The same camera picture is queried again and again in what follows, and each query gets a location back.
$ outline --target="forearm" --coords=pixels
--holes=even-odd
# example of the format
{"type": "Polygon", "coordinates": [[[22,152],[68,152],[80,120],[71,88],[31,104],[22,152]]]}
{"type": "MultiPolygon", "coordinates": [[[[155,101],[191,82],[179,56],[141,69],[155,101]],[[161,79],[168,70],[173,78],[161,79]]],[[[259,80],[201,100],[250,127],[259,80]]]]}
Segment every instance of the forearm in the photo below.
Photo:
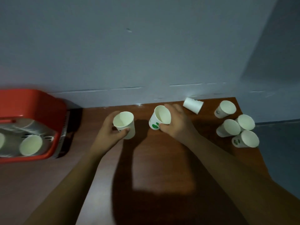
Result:
{"type": "Polygon", "coordinates": [[[103,155],[84,155],[25,224],[75,224],[103,155]]]}
{"type": "Polygon", "coordinates": [[[300,201],[202,136],[190,150],[250,224],[299,224],[300,201]]]}

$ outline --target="person's left arm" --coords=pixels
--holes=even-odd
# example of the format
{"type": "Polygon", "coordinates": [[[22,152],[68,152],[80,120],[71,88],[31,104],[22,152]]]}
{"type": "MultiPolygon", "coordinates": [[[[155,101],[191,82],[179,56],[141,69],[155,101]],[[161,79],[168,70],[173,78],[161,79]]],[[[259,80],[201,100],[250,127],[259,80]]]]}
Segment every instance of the person's left arm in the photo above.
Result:
{"type": "Polygon", "coordinates": [[[90,150],[30,215],[25,225],[76,223],[100,160],[129,132],[129,129],[112,131],[113,118],[118,113],[115,111],[107,116],[90,150]]]}

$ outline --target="hand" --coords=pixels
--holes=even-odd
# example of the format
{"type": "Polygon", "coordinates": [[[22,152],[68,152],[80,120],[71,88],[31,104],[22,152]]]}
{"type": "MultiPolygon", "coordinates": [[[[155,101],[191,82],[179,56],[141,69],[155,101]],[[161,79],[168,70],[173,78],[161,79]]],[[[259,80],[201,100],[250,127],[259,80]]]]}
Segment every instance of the hand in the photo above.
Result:
{"type": "Polygon", "coordinates": [[[121,132],[113,132],[112,123],[114,117],[119,114],[120,111],[115,111],[108,115],[99,130],[98,135],[91,147],[91,151],[95,154],[105,154],[107,153],[119,140],[125,137],[130,128],[123,129],[121,132]]]}
{"type": "Polygon", "coordinates": [[[184,110],[178,104],[165,104],[171,113],[170,125],[159,124],[161,131],[169,134],[180,143],[189,147],[189,143],[194,141],[199,133],[195,129],[192,121],[187,117],[184,110]]]}

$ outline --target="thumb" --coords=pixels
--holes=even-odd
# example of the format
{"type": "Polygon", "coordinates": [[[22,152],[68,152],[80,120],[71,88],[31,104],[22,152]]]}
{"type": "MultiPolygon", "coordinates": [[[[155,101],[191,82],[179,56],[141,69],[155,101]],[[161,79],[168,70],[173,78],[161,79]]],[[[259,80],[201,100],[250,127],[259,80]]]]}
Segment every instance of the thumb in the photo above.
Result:
{"type": "Polygon", "coordinates": [[[118,132],[118,133],[116,134],[116,137],[117,137],[119,140],[121,140],[122,138],[124,138],[124,137],[127,136],[127,134],[129,133],[129,131],[130,131],[130,128],[123,129],[121,132],[118,132]]]}
{"type": "Polygon", "coordinates": [[[169,131],[169,125],[165,125],[165,124],[159,124],[159,127],[161,129],[161,131],[163,131],[164,133],[168,133],[169,131]]]}

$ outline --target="tabletop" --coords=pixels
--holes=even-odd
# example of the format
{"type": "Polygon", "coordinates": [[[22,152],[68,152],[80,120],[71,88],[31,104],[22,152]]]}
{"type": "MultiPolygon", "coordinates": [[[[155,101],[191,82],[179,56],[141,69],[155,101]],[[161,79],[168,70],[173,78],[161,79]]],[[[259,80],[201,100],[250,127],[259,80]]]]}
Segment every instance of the tabletop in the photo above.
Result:
{"type": "MultiPolygon", "coordinates": [[[[258,148],[236,148],[231,137],[216,134],[225,119],[242,114],[236,99],[202,101],[198,115],[183,108],[200,134],[270,178],[258,148]],[[237,111],[218,119],[214,110],[222,100],[233,102],[237,111]]],[[[174,103],[182,105],[183,101],[170,104],[174,103]]],[[[121,140],[101,160],[77,224],[247,224],[188,148],[150,129],[148,121],[158,105],[163,103],[84,109],[80,128],[64,157],[1,165],[0,223],[21,224],[88,150],[105,117],[120,110],[133,113],[136,135],[121,140]]]]}

